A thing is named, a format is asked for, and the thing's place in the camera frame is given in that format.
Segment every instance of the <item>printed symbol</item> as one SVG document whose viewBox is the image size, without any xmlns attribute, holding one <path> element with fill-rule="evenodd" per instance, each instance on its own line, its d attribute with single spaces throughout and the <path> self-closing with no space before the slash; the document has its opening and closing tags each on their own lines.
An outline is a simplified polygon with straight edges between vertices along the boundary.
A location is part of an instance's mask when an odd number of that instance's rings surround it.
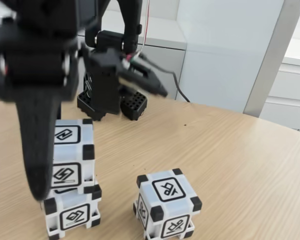
<svg viewBox="0 0 300 240">
<path fill-rule="evenodd" d="M 140 202 L 139 213 L 143 219 L 146 219 L 146 210 L 144 209 L 144 203 Z"/>
<path fill-rule="evenodd" d="M 80 163 L 53 164 L 51 188 L 75 188 L 81 185 Z"/>
<path fill-rule="evenodd" d="M 161 238 L 166 239 L 184 233 L 187 230 L 190 215 L 178 216 L 164 222 Z"/>
<path fill-rule="evenodd" d="M 171 183 L 166 183 L 165 185 L 161 186 L 163 187 L 164 189 L 166 189 L 164 191 L 164 194 L 167 195 L 167 196 L 173 196 L 175 194 L 177 194 L 177 190 L 176 188 L 171 184 Z"/>
<path fill-rule="evenodd" d="M 81 127 L 77 125 L 57 125 L 54 130 L 55 145 L 78 144 L 81 141 Z"/>
<path fill-rule="evenodd" d="M 72 221 L 72 222 L 69 222 L 66 224 L 66 226 L 71 226 L 72 224 L 76 224 L 78 222 L 81 222 L 82 220 L 84 220 L 85 218 L 81 218 L 82 215 L 84 214 L 83 211 L 76 211 L 76 212 L 71 212 L 67 217 L 66 219 L 69 220 L 69 221 Z"/>
<path fill-rule="evenodd" d="M 65 184 L 65 183 L 74 183 L 75 180 L 67 180 L 75 171 L 71 168 L 61 168 L 56 174 L 53 175 L 58 181 L 54 181 L 54 184 Z"/>
<path fill-rule="evenodd" d="M 186 197 L 185 191 L 175 177 L 155 180 L 152 186 L 160 201 L 164 203 Z"/>
<path fill-rule="evenodd" d="M 139 194 L 137 209 L 138 209 L 139 219 L 142 222 L 143 228 L 146 230 L 148 225 L 149 212 L 141 194 Z"/>
<path fill-rule="evenodd" d="M 70 129 L 65 129 L 59 133 L 57 133 L 55 136 L 60 141 L 66 140 L 70 138 L 73 135 L 73 132 Z"/>
<path fill-rule="evenodd" d="M 168 227 L 168 232 L 166 234 L 172 234 L 174 232 L 179 232 L 182 230 L 182 225 L 184 224 L 184 221 L 181 219 L 177 223 L 171 222 L 171 225 Z"/>
<path fill-rule="evenodd" d="M 60 228 L 62 231 L 72 229 L 90 220 L 90 204 L 83 204 L 60 213 Z"/>
</svg>

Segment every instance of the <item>cube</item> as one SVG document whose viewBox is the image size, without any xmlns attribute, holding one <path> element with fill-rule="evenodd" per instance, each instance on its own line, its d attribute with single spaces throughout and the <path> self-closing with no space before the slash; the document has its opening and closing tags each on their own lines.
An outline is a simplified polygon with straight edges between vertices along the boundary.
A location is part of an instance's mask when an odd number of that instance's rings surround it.
<svg viewBox="0 0 300 240">
<path fill-rule="evenodd" d="M 91 119 L 57 120 L 51 188 L 77 188 L 89 194 L 95 185 L 94 128 Z"/>
<path fill-rule="evenodd" d="M 139 196 L 133 211 L 142 223 L 146 240 L 192 236 L 192 216 L 200 213 L 202 202 L 179 168 L 140 175 L 137 185 Z"/>
<path fill-rule="evenodd" d="M 98 202 L 102 190 L 97 181 L 93 192 L 79 194 L 78 189 L 52 190 L 43 201 L 49 240 L 58 240 L 66 231 L 81 225 L 91 228 L 100 224 Z"/>
</svg>

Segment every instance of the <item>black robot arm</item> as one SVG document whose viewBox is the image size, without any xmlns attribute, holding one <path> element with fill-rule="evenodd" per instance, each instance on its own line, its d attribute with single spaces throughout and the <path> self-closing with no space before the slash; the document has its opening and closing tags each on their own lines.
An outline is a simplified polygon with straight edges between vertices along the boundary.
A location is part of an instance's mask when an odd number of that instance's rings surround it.
<svg viewBox="0 0 300 240">
<path fill-rule="evenodd" d="M 17 16 L 0 27 L 0 99 L 16 104 L 28 185 L 43 200 L 51 188 L 58 107 L 77 93 L 77 34 L 96 24 L 97 0 L 2 2 Z"/>
<path fill-rule="evenodd" d="M 143 0 L 117 0 L 124 21 L 123 48 L 126 54 L 134 53 L 138 47 L 138 37 L 142 32 L 140 24 Z M 96 48 L 96 36 L 102 30 L 102 18 L 109 5 L 110 0 L 99 0 L 98 21 L 85 30 L 85 43 Z"/>
</svg>

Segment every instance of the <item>wooden table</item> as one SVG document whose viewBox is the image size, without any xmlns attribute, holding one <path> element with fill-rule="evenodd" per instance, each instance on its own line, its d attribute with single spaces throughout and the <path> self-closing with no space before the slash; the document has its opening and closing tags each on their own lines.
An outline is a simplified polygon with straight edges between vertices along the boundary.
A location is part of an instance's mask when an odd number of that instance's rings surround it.
<svg viewBox="0 0 300 240">
<path fill-rule="evenodd" d="M 300 132 L 204 105 L 151 98 L 139 121 L 94 123 L 101 224 L 65 240 L 142 240 L 138 175 L 181 168 L 203 202 L 193 240 L 300 240 Z M 64 119 L 86 118 L 74 103 Z M 46 240 L 28 189 L 14 105 L 0 103 L 0 240 Z"/>
</svg>

